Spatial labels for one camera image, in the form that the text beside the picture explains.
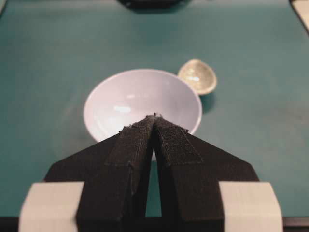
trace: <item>white bowl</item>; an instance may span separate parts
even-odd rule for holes
[[[92,90],[84,106],[84,122],[99,142],[154,112],[193,134],[200,124],[202,105],[176,75],[136,69],[111,76]]]

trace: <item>table surface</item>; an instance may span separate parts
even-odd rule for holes
[[[9,0],[0,18],[0,216],[19,214],[53,162],[95,143],[82,116],[94,86],[135,68],[177,73],[192,58],[218,77],[201,97],[195,135],[250,162],[284,216],[308,216],[309,37],[287,0],[138,11],[115,0]],[[148,216],[161,215],[155,168]]]

